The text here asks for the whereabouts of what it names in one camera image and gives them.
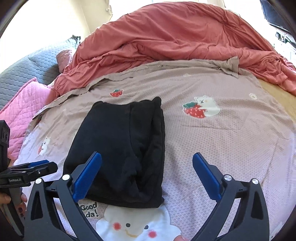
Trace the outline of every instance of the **red blanket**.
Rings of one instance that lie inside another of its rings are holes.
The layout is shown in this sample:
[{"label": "red blanket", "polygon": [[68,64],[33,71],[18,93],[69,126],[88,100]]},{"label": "red blanket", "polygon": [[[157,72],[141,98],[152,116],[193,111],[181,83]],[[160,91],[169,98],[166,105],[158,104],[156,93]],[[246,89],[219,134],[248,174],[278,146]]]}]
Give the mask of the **red blanket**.
[{"label": "red blanket", "polygon": [[239,57],[239,66],[296,95],[295,67],[234,13],[194,2],[143,7],[96,29],[54,83],[57,96],[157,60]]}]

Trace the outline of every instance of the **strawberry print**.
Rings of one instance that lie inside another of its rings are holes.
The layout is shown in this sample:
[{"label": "strawberry print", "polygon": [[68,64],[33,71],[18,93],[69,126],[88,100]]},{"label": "strawberry print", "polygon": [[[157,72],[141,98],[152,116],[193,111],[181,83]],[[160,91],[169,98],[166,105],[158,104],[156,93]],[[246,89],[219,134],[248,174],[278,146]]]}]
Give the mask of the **strawberry print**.
[{"label": "strawberry print", "polygon": [[110,93],[110,95],[112,97],[119,97],[122,95],[122,93],[123,93],[123,90],[114,90],[112,93]]},{"label": "strawberry print", "polygon": [[199,109],[201,106],[198,105],[196,102],[190,102],[185,105],[183,105],[183,111],[187,115],[190,115],[192,117],[196,117],[199,119],[205,118],[205,110],[204,109]]}]

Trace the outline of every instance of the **black fabric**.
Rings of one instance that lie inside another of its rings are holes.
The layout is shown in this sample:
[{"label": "black fabric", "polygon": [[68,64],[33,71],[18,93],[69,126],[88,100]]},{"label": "black fabric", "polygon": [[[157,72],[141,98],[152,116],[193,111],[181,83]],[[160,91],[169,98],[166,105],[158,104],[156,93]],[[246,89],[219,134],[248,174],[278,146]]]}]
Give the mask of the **black fabric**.
[{"label": "black fabric", "polygon": [[121,207],[159,207],[165,153],[160,106],[159,97],[126,105],[95,103],[73,140],[64,174],[97,151],[102,167],[87,198]]}]

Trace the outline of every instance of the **white wall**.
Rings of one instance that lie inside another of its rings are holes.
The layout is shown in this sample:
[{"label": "white wall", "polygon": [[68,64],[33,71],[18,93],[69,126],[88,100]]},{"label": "white wall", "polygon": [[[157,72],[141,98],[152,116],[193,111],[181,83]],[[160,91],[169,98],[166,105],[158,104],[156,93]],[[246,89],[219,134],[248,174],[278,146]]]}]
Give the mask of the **white wall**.
[{"label": "white wall", "polygon": [[0,38],[0,73],[22,57],[72,35],[84,39],[109,21],[106,0],[29,0]]},{"label": "white wall", "polygon": [[224,0],[224,3],[227,9],[238,13],[265,39],[274,44],[276,32],[264,18],[259,0]]},{"label": "white wall", "polygon": [[82,7],[85,20],[92,33],[97,27],[109,22],[111,15],[106,11],[106,0],[78,0]]},{"label": "white wall", "polygon": [[200,3],[210,3],[218,6],[224,6],[223,0],[109,0],[112,7],[113,16],[111,21],[119,19],[122,15],[136,11],[137,9],[159,2],[181,2],[191,1]]}]

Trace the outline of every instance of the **blue gripper pad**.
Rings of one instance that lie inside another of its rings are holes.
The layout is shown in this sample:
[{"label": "blue gripper pad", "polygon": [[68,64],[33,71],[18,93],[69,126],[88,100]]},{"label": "blue gripper pad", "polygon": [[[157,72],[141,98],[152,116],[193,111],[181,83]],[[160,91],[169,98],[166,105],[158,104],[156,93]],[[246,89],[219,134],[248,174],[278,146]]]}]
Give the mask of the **blue gripper pad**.
[{"label": "blue gripper pad", "polygon": [[85,198],[95,176],[100,170],[102,165],[101,154],[96,152],[91,155],[85,164],[85,168],[77,178],[77,180],[72,184],[73,187],[73,200],[78,202],[80,199]]},{"label": "blue gripper pad", "polygon": [[49,163],[49,161],[48,161],[48,160],[43,160],[43,161],[31,162],[31,163],[28,165],[28,168],[35,167],[35,166],[39,166],[39,165],[46,164],[46,163]]},{"label": "blue gripper pad", "polygon": [[[217,171],[220,173],[218,168],[216,166],[209,165],[199,152],[193,155],[192,164],[209,197],[212,200],[219,202],[222,198],[222,187],[214,173],[211,171],[211,168],[215,167],[217,169],[216,173]],[[218,178],[223,177],[222,173],[220,174],[218,174]]]}]

